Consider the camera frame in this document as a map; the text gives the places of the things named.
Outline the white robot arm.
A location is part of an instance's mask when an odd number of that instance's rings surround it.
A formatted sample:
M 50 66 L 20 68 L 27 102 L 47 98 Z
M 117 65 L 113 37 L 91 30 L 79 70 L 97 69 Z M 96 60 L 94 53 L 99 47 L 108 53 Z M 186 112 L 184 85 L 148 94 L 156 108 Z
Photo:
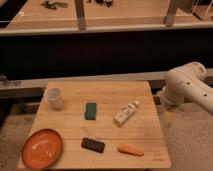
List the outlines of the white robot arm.
M 213 88 L 204 83 L 207 70 L 202 63 L 190 62 L 165 74 L 166 85 L 159 92 L 165 108 L 175 108 L 190 100 L 213 115 Z

